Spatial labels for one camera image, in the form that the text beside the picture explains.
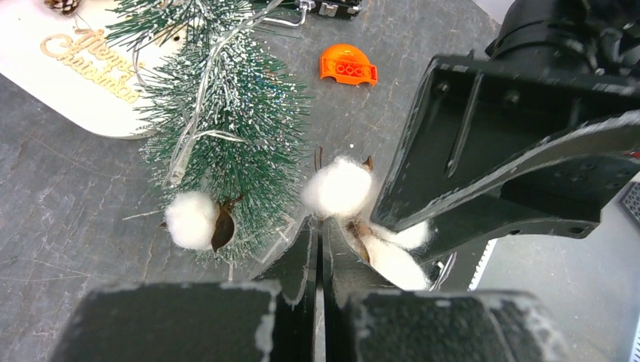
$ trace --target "gray table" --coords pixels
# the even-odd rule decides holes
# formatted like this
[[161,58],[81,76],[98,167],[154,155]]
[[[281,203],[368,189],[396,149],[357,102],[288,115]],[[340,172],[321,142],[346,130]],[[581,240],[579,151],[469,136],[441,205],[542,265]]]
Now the gray table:
[[[289,31],[299,38],[262,36],[315,96],[309,139],[327,158],[372,154],[382,178],[430,57],[481,51],[496,30],[471,0],[370,0],[353,21],[313,17]],[[318,80],[318,57],[340,42],[378,66],[376,87]],[[122,221],[157,203],[140,141],[89,134],[1,76],[0,109],[2,361],[45,360],[79,299],[99,284],[245,279],[286,245],[237,268],[194,263],[156,227],[162,216]]]

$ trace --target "artificial pine branch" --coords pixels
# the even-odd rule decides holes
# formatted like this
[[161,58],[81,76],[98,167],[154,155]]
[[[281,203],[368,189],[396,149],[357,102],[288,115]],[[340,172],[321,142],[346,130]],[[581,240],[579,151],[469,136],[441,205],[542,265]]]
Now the artificial pine branch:
[[[142,71],[145,98],[138,108],[153,131],[140,150],[154,166],[153,184],[161,187],[174,148],[185,129],[183,115],[193,116],[196,93],[208,55],[220,36],[252,15],[245,0],[121,0],[114,10],[124,19],[110,26],[110,41],[132,48],[158,34],[186,27],[185,45],[152,71]],[[236,240],[217,258],[238,262],[268,244],[270,232],[283,223],[286,207],[297,203],[307,97],[304,84],[252,39],[251,30],[233,38],[216,59],[200,111],[198,132],[221,130],[247,140],[230,142],[201,137],[193,148],[185,176],[164,189],[165,206],[175,194],[203,191],[222,200],[245,197],[234,209]]]

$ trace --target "orange object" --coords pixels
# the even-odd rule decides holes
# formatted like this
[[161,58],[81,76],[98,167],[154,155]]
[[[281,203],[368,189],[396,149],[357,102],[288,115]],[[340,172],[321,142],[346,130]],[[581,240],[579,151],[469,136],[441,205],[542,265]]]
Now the orange object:
[[358,48],[348,44],[329,47],[320,57],[320,79],[332,77],[338,83],[358,85],[378,82],[375,65]]

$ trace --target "pine cone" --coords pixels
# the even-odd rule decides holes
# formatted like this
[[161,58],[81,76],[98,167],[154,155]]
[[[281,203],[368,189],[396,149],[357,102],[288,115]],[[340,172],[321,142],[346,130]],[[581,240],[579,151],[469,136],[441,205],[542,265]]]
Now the pine cone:
[[82,0],[45,0],[45,5],[62,15],[71,15]]

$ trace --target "white cotton ball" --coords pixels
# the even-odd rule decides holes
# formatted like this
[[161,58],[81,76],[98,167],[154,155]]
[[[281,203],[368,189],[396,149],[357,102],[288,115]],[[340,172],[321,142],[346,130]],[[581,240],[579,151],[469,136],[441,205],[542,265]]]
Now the white cotton ball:
[[339,157],[311,178],[302,202],[324,217],[350,217],[367,203],[372,182],[362,164]]
[[373,236],[362,241],[369,252],[371,266],[403,290],[426,290],[429,282],[422,268],[406,251]]
[[219,212],[217,205],[204,192],[178,194],[165,210],[167,229],[179,247],[211,249]]
[[409,229],[397,233],[374,223],[371,223],[370,227],[380,238],[405,250],[413,250],[422,246],[429,240],[430,236],[429,221],[420,222]]

